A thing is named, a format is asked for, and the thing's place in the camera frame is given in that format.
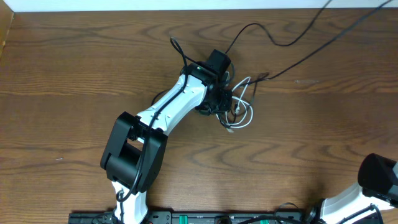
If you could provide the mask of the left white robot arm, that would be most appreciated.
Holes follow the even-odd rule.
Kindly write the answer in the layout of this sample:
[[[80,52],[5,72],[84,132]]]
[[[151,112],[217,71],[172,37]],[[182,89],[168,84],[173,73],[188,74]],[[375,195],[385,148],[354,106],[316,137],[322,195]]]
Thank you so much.
[[[229,111],[232,92],[226,89],[230,58],[212,51],[204,62],[183,67],[176,84],[148,109],[116,119],[100,166],[116,192],[113,223],[142,223],[146,193],[162,166],[169,134],[191,110],[203,115]]]

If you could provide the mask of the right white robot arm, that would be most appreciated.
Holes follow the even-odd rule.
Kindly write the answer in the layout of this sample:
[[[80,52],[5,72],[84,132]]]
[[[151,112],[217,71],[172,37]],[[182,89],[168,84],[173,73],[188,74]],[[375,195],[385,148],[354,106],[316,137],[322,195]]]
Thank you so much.
[[[382,210],[397,208],[397,161],[372,153],[365,157],[357,181],[342,193],[322,199],[304,223],[355,223]]]

